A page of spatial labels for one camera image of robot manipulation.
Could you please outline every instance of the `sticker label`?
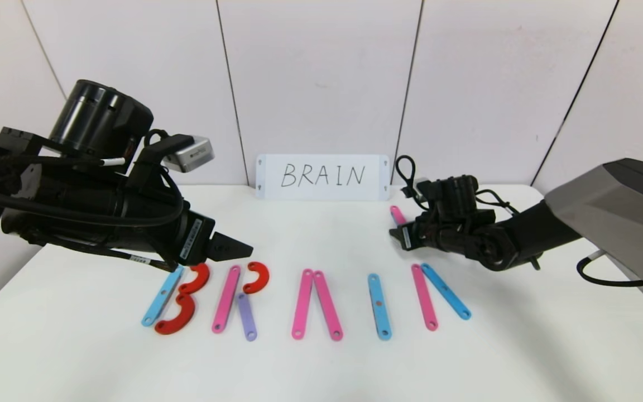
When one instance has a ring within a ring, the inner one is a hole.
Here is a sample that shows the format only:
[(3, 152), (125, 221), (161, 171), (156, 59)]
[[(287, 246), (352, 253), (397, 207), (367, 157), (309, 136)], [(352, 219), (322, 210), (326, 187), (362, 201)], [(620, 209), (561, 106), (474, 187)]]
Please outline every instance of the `sticker label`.
[(150, 264), (150, 258), (141, 257), (140, 255), (131, 255), (128, 259), (135, 262), (141, 262), (143, 264)]
[(200, 221), (200, 219), (195, 219), (195, 222), (193, 222), (192, 228), (190, 228), (190, 232), (188, 233), (188, 237), (185, 240), (185, 245), (183, 245), (183, 250), (180, 252), (180, 257), (182, 259), (186, 259), (188, 254), (190, 254), (190, 249), (197, 238), (197, 234), (200, 232), (200, 227), (202, 227), (202, 221)]

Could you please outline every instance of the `black cable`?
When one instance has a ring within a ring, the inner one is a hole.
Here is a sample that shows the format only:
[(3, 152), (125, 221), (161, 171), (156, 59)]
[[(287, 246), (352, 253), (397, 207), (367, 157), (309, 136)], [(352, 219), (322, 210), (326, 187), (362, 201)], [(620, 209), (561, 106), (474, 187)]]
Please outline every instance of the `black cable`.
[(143, 234), (143, 237), (145, 237), (145, 239), (148, 241), (148, 244), (150, 244), (151, 247), (153, 247), (153, 250), (155, 250), (155, 252), (157, 252), (158, 255), (160, 255), (160, 257), (165, 261), (164, 263), (169, 267), (169, 269), (166, 271), (173, 272), (174, 270), (176, 270), (179, 264), (175, 260), (175, 257), (168, 253), (165, 246), (163, 246), (158, 241), (158, 239), (156, 239), (154, 236), (148, 233), (148, 231), (146, 231), (145, 229), (140, 228), (138, 229), (138, 231), (140, 231), (141, 234)]
[(158, 137), (160, 137), (161, 140), (163, 140), (164, 138), (170, 137), (168, 132), (166, 132), (165, 130), (152, 129), (148, 131), (148, 134), (146, 134), (145, 138), (143, 138), (143, 146), (147, 147), (148, 145), (150, 145), (150, 139), (153, 138), (153, 135), (158, 135)]
[(577, 272), (582, 279), (587, 280), (587, 282), (594, 283), (595, 285), (602, 286), (613, 286), (616, 288), (636, 288), (638, 286), (643, 286), (643, 280), (604, 280), (597, 279), (596, 277), (591, 277), (584, 273), (584, 268), (592, 262), (592, 258), (585, 257), (577, 262)]
[(160, 268), (161, 270), (168, 270), (167, 264), (163, 261), (146, 259), (143, 257), (139, 257), (138, 255), (133, 256), (128, 252), (115, 251), (105, 247), (94, 247), (94, 246), (85, 245), (77, 242), (72, 242), (70, 240), (64, 240), (59, 237), (54, 237), (48, 234), (46, 235), (41, 232), (36, 232), (35, 235), (38, 239), (41, 239), (47, 242), (48, 244), (58, 245), (60, 247), (67, 248), (69, 250), (85, 252), (85, 254), (101, 255), (103, 257), (121, 258), (123, 260), (130, 260), (130, 261), (140, 262), (140, 263), (145, 263), (143, 261), (148, 260), (148, 263), (146, 263), (146, 265), (151, 265), (153, 267)]
[[(399, 162), (401, 162), (401, 160), (407, 160), (411, 162), (411, 176), (408, 176), (408, 178), (406, 177), (406, 175), (404, 175), (404, 173), (401, 171), (401, 168), (399, 166)], [(395, 167), (396, 167), (396, 173), (398, 173), (399, 176), (401, 176), (401, 180), (403, 180), (404, 183), (406, 183), (405, 188), (402, 189), (406, 198), (413, 198), (413, 201), (416, 201), (416, 205), (418, 205), (421, 209), (425, 211), (429, 210), (427, 206), (421, 204), (421, 201), (419, 201), (418, 199), (418, 194), (416, 193), (416, 190), (413, 188), (413, 181), (414, 181), (414, 178), (416, 178), (416, 162), (413, 160), (413, 158), (409, 157), (408, 155), (401, 155), (400, 157), (396, 158)]]
[[(478, 198), (478, 195), (485, 194), (485, 193), (492, 194), (492, 196), (495, 197), (495, 199), (497, 199), (497, 203), (489, 203), (488, 201), (484, 201), (484, 200)], [(495, 191), (493, 191), (493, 190), (485, 189), (485, 190), (477, 191), (475, 193), (475, 201), (477, 201), (478, 203), (481, 203), (481, 204), (485, 204), (485, 205), (492, 205), (494, 207), (500, 207), (500, 208), (509, 209), (510, 213), (513, 214), (514, 216), (516, 214), (520, 213), (517, 209), (515, 209), (513, 206), (511, 206), (510, 203), (506, 203), (505, 201), (503, 201), (503, 199), (500, 198), (500, 196), (497, 193), (495, 193)]]
[(101, 159), (72, 159), (61, 157), (40, 157), (31, 155), (16, 155), (16, 156), (3, 156), (0, 157), (0, 165), (58, 165), (58, 166), (76, 166), (76, 165), (92, 165), (102, 166), (104, 160)]
[[(57, 158), (57, 157), (29, 157), (29, 156), (19, 156), (19, 157), (4, 157), (7, 158), (5, 161), (9, 165), (15, 165), (18, 163), (41, 163), (42, 165), (80, 165), (83, 161), (89, 160), (67, 160), (66, 158)], [(30, 160), (39, 160), (38, 158), (44, 158), (41, 161), (43, 162), (29, 162)], [(102, 160), (90, 160), (102, 165)], [(64, 221), (73, 221), (81, 222), (87, 224), (100, 224), (100, 226), (124, 226), (124, 227), (147, 227), (147, 226), (161, 226), (161, 224), (166, 224), (168, 222), (177, 219), (178, 216), (183, 212), (183, 197), (180, 193), (180, 190), (175, 181), (171, 178), (168, 171), (165, 170), (162, 166), (160, 167), (160, 175), (163, 177), (163, 180), (168, 183), (171, 190), (175, 195), (176, 203), (175, 208), (172, 213), (167, 214), (166, 216), (160, 217), (113, 217), (113, 216), (103, 216), (102, 214), (89, 214), (89, 213), (79, 213), (77, 211), (72, 211), (71, 209), (59, 208), (50, 205), (45, 205), (41, 203), (34, 203), (28, 199), (23, 198), (14, 198), (8, 195), (0, 194), (0, 207), (11, 208), (23, 211), (25, 213), (39, 214), (40, 216), (53, 217), (56, 219), (63, 219)]]

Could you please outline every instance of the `panel seam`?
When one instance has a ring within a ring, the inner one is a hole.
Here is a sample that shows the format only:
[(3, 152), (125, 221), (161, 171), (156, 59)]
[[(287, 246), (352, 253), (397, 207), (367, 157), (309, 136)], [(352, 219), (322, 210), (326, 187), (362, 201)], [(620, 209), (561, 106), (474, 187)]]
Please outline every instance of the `panel seam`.
[(409, 100), (409, 89), (411, 88), (411, 76), (413, 75), (413, 65), (414, 61), (416, 59), (416, 47), (418, 46), (418, 35), (419, 32), (421, 31), (421, 18), (423, 16), (423, 5), (426, 2), (426, 0), (421, 0), (421, 8), (419, 8), (418, 11), (418, 24), (416, 25), (416, 37), (414, 38), (413, 42), (413, 52), (411, 53), (411, 65), (409, 66), (409, 78), (406, 81), (406, 94), (404, 95), (404, 106), (401, 109), (401, 122), (399, 124), (399, 135), (398, 138), (396, 138), (396, 150), (394, 152), (394, 158), (391, 160), (391, 182), (389, 183), (392, 185), (394, 183), (394, 176), (396, 175), (396, 170), (394, 169), (395, 163), (396, 163), (396, 158), (399, 156), (399, 146), (401, 144), (401, 132), (403, 131), (404, 127), (404, 117), (406, 117), (406, 104), (408, 103)]
[(222, 14), (220, 13), (219, 0), (215, 0), (215, 7), (217, 7), (217, 21), (220, 23), (220, 36), (222, 37), (222, 50), (225, 53), (225, 65), (227, 66), (227, 78), (230, 82), (230, 93), (232, 94), (232, 107), (234, 108), (234, 119), (237, 124), (237, 137), (239, 137), (239, 148), (242, 151), (242, 166), (244, 167), (244, 176), (247, 179), (249, 186), (249, 173), (247, 172), (247, 159), (244, 156), (244, 144), (242, 143), (242, 130), (239, 127), (239, 115), (237, 114), (237, 101), (234, 96), (234, 87), (232, 86), (232, 72), (230, 72), (230, 61), (227, 57), (227, 44), (225, 43), (225, 33), (222, 30)]
[(615, 7), (612, 9), (612, 13), (610, 13), (610, 19), (607, 20), (607, 25), (605, 25), (604, 27), (604, 32), (602, 33), (602, 36), (600, 36), (599, 38), (599, 43), (597, 44), (597, 48), (594, 50), (594, 54), (592, 54), (592, 59), (590, 59), (589, 65), (587, 66), (587, 69), (584, 71), (584, 76), (582, 76), (582, 81), (579, 82), (579, 87), (577, 87), (577, 91), (574, 92), (574, 97), (572, 97), (572, 102), (569, 102), (569, 107), (567, 108), (567, 112), (565, 112), (564, 114), (562, 123), (559, 124), (559, 128), (557, 129), (557, 132), (554, 134), (554, 138), (552, 139), (552, 142), (550, 143), (549, 148), (547, 148), (547, 152), (543, 157), (543, 161), (540, 163), (538, 171), (535, 172), (535, 175), (532, 178), (532, 181), (530, 182), (531, 186), (533, 186), (535, 184), (535, 181), (538, 180), (540, 171), (543, 169), (544, 163), (546, 162), (547, 157), (549, 157), (549, 153), (551, 152), (552, 147), (554, 147), (554, 143), (557, 141), (557, 137), (559, 137), (559, 133), (562, 131), (562, 127), (564, 127), (564, 123), (567, 122), (567, 117), (569, 116), (569, 112), (572, 111), (572, 107), (574, 107), (574, 102), (577, 101), (579, 92), (582, 90), (582, 86), (584, 85), (584, 80), (587, 79), (587, 75), (589, 74), (589, 71), (592, 68), (592, 64), (594, 64), (594, 59), (597, 57), (597, 53), (599, 53), (599, 48), (602, 47), (604, 36), (607, 35), (607, 30), (609, 30), (610, 28), (610, 23), (612, 23), (612, 19), (615, 17), (615, 11), (617, 10), (617, 6), (619, 4), (620, 4), (620, 0), (616, 0)]
[(36, 41), (39, 43), (39, 48), (41, 49), (41, 53), (44, 54), (44, 59), (46, 59), (46, 63), (49, 65), (51, 74), (54, 76), (54, 79), (56, 80), (56, 85), (59, 86), (59, 90), (61, 91), (61, 96), (64, 97), (64, 101), (65, 101), (66, 92), (64, 92), (64, 87), (61, 86), (61, 81), (59, 81), (59, 77), (56, 76), (56, 71), (54, 71), (54, 66), (51, 64), (51, 59), (49, 59), (48, 54), (46, 54), (46, 49), (44, 49), (44, 44), (41, 43), (41, 38), (39, 37), (39, 33), (36, 31), (36, 26), (33, 25), (33, 21), (31, 20), (31, 15), (28, 14), (28, 9), (26, 8), (26, 5), (23, 3), (23, 0), (20, 0), (20, 3), (21, 3), (21, 7), (23, 7), (23, 12), (26, 14), (26, 19), (28, 20), (28, 24), (31, 26), (31, 30), (33, 30), (33, 35), (36, 36)]

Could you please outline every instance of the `plastic strip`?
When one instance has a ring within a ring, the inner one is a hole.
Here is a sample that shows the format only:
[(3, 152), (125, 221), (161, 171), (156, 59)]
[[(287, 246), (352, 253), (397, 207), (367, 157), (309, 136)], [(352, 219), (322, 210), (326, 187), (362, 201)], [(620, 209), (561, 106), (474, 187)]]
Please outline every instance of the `plastic strip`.
[(260, 275), (254, 282), (242, 286), (243, 292), (252, 295), (252, 293), (257, 293), (264, 289), (267, 283), (270, 282), (270, 270), (261, 262), (250, 262), (247, 264), (247, 269)]
[(404, 214), (401, 213), (401, 209), (395, 205), (391, 206), (391, 217), (393, 217), (394, 222), (396, 222), (396, 226), (401, 226), (406, 223), (406, 218)]
[(388, 341), (391, 339), (391, 323), (388, 322), (386, 301), (383, 299), (383, 291), (381, 290), (381, 278), (375, 273), (368, 276), (368, 292), (371, 295), (371, 306), (378, 337), (382, 341)]
[(332, 336), (332, 340), (341, 341), (344, 338), (344, 331), (342, 331), (342, 324), (339, 323), (339, 316), (337, 316), (337, 310), (334, 308), (332, 295), (329, 293), (329, 287), (323, 272), (314, 272), (314, 285), (316, 285), (316, 294), (319, 295), (319, 303), (321, 303), (321, 310), (324, 312), (324, 319), (327, 321), (329, 335)]
[(246, 294), (237, 295), (237, 307), (239, 307), (239, 316), (242, 317), (244, 336), (252, 342), (257, 339), (257, 327), (255, 326), (255, 318), (252, 317), (252, 306), (249, 305), (249, 297)]
[(453, 293), (453, 290), (451, 290), (451, 288), (449, 288), (448, 285), (443, 282), (436, 271), (431, 268), (431, 265), (421, 264), (421, 269), (423, 270), (423, 273), (426, 274), (426, 277), (428, 277), (431, 283), (436, 287), (436, 289), (438, 289), (441, 295), (446, 298), (446, 301), (449, 305), (451, 305), (453, 310), (456, 310), (456, 313), (458, 313), (460, 318), (469, 320), (471, 317), (470, 310), (463, 304), (462, 301), (460, 301), (458, 296)]
[(294, 311), (294, 323), (291, 325), (291, 336), (296, 340), (304, 338), (304, 333), (306, 332), (306, 314), (309, 312), (313, 275), (312, 270), (304, 270), (301, 273), (299, 296), (296, 298), (296, 310)]
[(202, 289), (202, 287), (207, 283), (207, 280), (209, 280), (210, 278), (210, 268), (207, 267), (207, 264), (198, 264), (194, 267), (190, 267), (190, 269), (193, 272), (196, 272), (197, 276), (194, 280), (191, 280), (188, 283), (183, 283), (178, 288), (179, 292), (187, 293), (188, 295), (191, 295)]
[(145, 327), (152, 326), (155, 323), (155, 320), (160, 316), (161, 311), (170, 300), (170, 295), (173, 293), (175, 285), (178, 284), (180, 277), (183, 275), (183, 270), (185, 267), (178, 265), (178, 267), (171, 273), (168, 274), (163, 286), (158, 291), (158, 294), (153, 299), (148, 311), (145, 313), (145, 317), (141, 321), (141, 324)]
[(230, 310), (232, 310), (232, 300), (234, 300), (234, 293), (237, 289), (240, 270), (242, 270), (242, 268), (240, 268), (239, 265), (235, 265), (230, 268), (227, 274), (227, 280), (225, 281), (225, 286), (222, 288), (220, 301), (217, 304), (217, 313), (215, 313), (215, 319), (212, 322), (212, 332), (214, 333), (221, 333), (225, 330), (225, 326), (227, 326), (227, 318), (229, 318)]
[(180, 293), (175, 301), (180, 305), (180, 313), (172, 320), (160, 320), (155, 325), (155, 332), (170, 335), (180, 331), (195, 313), (195, 300), (188, 293)]
[(433, 309), (433, 303), (431, 303), (431, 295), (428, 293), (428, 286), (426, 286), (426, 278), (423, 277), (421, 265), (411, 265), (411, 272), (413, 272), (413, 281), (416, 283), (418, 301), (421, 303), (423, 321), (429, 331), (435, 331), (438, 329), (438, 319), (436, 318), (436, 311)]

